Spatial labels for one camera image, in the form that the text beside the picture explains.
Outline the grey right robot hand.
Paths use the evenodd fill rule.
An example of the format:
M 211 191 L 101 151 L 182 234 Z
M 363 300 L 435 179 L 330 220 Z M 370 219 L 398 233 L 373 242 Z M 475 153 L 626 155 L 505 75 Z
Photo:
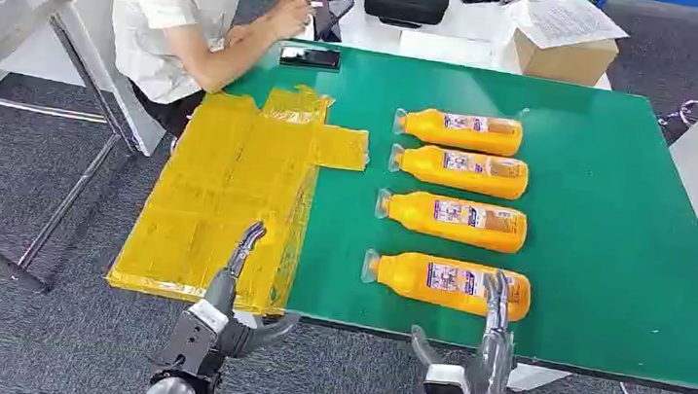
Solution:
M 508 330 L 509 285 L 501 269 L 489 278 L 486 325 L 475 357 L 467 367 L 446 364 L 417 324 L 411 345 L 426 367 L 426 394 L 504 394 L 513 364 L 513 334 Z

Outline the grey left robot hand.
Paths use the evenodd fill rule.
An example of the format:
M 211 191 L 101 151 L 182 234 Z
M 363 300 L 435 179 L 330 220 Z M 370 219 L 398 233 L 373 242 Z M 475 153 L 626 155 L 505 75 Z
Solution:
M 226 319 L 217 331 L 215 350 L 229 358 L 243 358 L 256 349 L 286 336 L 300 321 L 300 314 L 286 313 L 275 323 L 250 328 L 234 316 L 236 286 L 242 269 L 259 239 L 266 235 L 264 222 L 259 220 L 243 232 L 239 244 L 228 258 L 227 264 L 218 270 L 203 294 L 203 300 L 212 305 Z

